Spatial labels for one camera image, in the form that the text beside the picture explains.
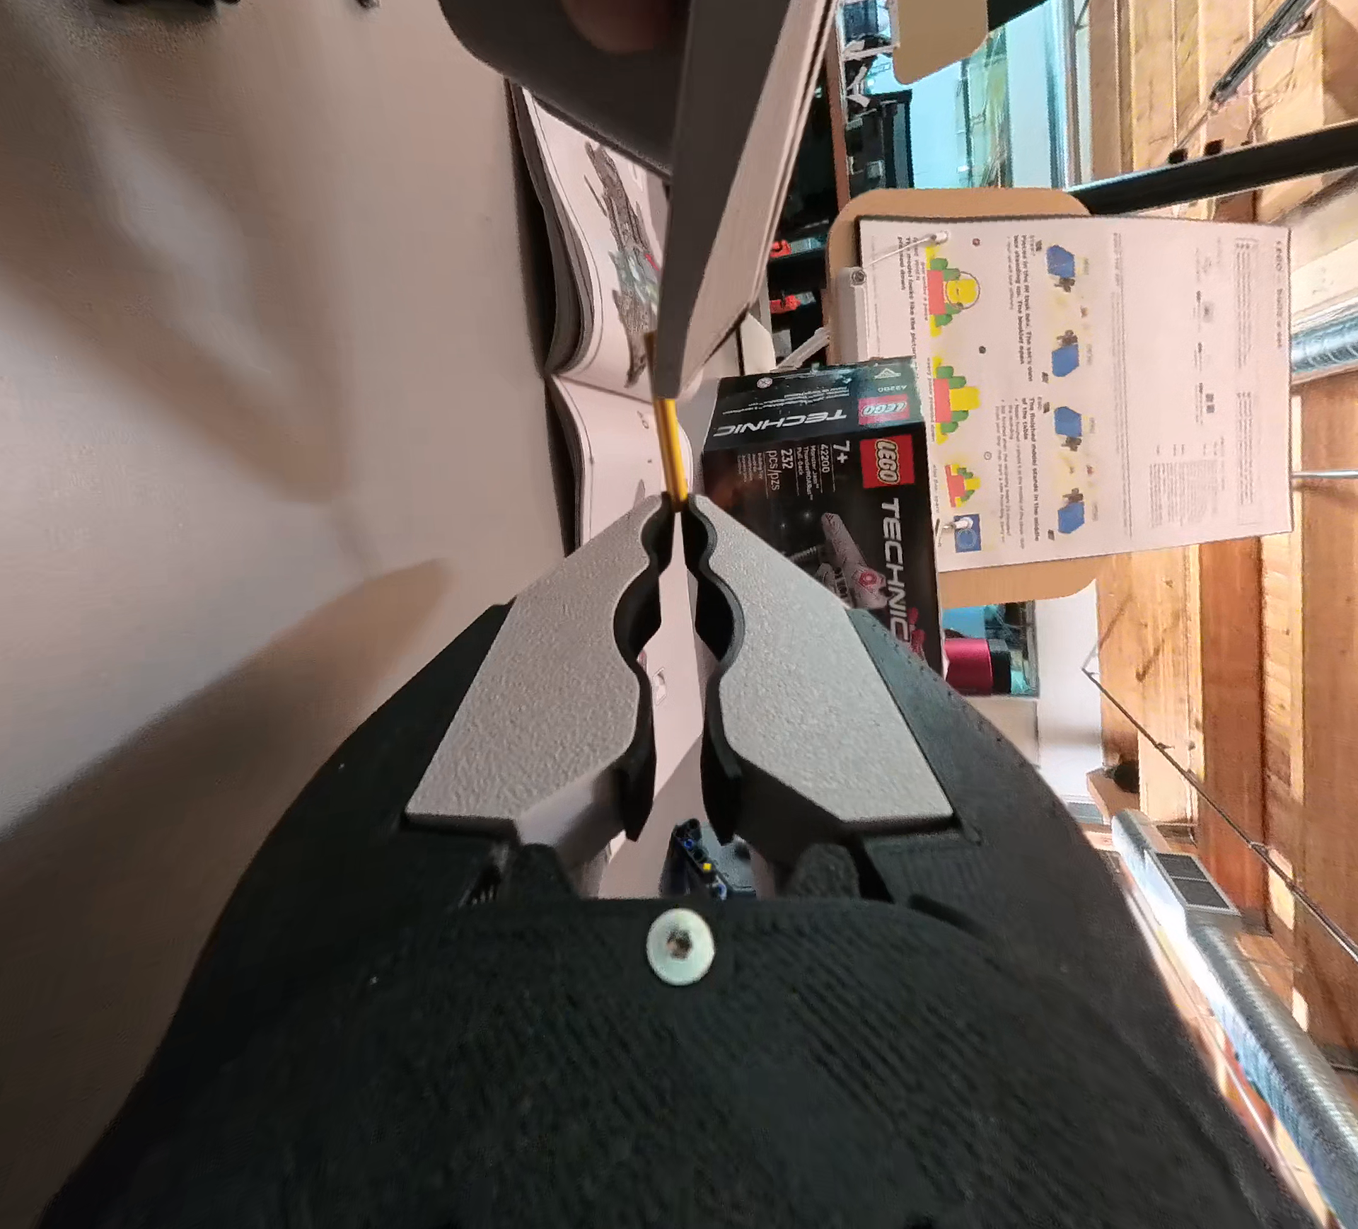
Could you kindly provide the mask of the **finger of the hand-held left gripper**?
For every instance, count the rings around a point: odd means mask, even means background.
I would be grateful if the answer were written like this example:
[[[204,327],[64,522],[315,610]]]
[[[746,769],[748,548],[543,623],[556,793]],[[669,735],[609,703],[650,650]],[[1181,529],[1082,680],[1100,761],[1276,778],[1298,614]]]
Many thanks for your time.
[[[675,399],[761,295],[839,0],[690,0],[652,388]]]

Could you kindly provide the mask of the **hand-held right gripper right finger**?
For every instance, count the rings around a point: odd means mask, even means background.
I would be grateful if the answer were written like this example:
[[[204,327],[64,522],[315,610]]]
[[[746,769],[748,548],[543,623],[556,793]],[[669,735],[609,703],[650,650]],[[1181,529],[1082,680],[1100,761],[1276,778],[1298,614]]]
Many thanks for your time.
[[[701,778],[722,842],[790,870],[816,844],[952,829],[904,710],[918,659],[712,499],[682,510],[694,631],[712,657]]]

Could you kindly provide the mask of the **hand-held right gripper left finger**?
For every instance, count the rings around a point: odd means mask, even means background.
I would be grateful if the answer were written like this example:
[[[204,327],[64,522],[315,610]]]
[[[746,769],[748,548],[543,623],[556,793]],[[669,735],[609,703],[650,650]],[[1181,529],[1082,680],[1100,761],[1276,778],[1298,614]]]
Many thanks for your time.
[[[673,503],[660,493],[515,597],[407,821],[554,851],[597,899],[671,772]]]

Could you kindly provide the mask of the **yellow toy axle rod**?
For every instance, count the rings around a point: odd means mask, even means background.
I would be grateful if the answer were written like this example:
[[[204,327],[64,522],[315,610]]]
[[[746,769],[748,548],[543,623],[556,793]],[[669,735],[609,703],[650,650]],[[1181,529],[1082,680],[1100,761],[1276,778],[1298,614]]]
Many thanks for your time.
[[[665,474],[665,493],[675,510],[690,497],[686,433],[678,420],[677,401],[654,393],[654,424],[660,441],[660,461]]]

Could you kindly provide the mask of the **open instruction booklet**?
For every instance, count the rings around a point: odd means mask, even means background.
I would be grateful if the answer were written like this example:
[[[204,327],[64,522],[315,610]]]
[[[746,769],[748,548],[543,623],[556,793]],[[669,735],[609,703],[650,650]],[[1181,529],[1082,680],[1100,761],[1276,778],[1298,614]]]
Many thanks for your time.
[[[648,339],[663,273],[658,175],[509,84],[550,261],[543,371],[569,473],[569,548],[665,491]]]

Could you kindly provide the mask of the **red cylinder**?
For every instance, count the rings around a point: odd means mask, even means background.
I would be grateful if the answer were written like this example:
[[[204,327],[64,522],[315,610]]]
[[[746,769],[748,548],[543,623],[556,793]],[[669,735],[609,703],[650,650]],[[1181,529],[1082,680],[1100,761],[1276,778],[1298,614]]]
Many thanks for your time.
[[[963,695],[1040,693],[1036,663],[1027,646],[957,633],[948,633],[942,646],[946,680]]]

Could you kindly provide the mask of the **black toy set box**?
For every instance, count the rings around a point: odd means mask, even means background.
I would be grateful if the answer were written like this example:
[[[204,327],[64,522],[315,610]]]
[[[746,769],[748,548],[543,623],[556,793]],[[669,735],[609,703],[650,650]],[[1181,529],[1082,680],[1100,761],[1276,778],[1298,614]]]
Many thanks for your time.
[[[936,522],[914,358],[722,378],[703,488],[944,674]]]

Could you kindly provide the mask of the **wooden backing board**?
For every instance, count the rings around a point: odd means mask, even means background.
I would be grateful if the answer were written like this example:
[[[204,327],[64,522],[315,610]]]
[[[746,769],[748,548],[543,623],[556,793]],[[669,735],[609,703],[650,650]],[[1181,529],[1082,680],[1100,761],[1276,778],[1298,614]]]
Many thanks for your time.
[[[963,218],[1085,216],[1076,195],[1057,188],[980,186],[980,188],[876,188],[840,207],[825,245],[827,292],[823,322],[829,327],[829,361],[840,365],[856,344],[846,292],[839,277],[859,263],[857,222],[861,218],[910,218],[953,222]],[[940,571],[938,595],[944,608],[1008,601],[1061,599],[1089,586],[1102,559],[1050,559],[970,571]]]

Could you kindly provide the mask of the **printed instruction sheet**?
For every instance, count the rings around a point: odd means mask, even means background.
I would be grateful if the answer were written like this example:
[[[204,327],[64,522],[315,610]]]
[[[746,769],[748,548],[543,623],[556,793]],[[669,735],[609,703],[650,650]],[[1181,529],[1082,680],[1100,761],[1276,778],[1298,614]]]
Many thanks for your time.
[[[857,222],[910,354],[942,571],[1292,529],[1292,231],[1164,216]]]

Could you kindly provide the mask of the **black metal bar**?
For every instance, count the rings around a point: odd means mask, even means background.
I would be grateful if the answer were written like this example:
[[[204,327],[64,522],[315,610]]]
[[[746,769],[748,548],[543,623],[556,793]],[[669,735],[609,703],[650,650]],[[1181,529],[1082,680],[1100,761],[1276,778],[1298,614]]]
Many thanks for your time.
[[[1245,194],[1357,167],[1357,120],[1308,133],[1127,171],[1068,188],[1091,214],[1134,214]]]

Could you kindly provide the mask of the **silver ventilation duct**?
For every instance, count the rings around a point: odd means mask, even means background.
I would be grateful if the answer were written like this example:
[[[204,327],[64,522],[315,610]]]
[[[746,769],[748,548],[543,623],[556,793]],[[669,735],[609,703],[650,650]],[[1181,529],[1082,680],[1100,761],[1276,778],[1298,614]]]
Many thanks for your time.
[[[1240,946],[1245,923],[1234,902],[1198,855],[1172,851],[1142,812],[1117,812],[1112,842],[1157,925],[1185,949],[1247,1078],[1315,1172],[1353,1183],[1355,1104],[1332,1063],[1247,959]]]

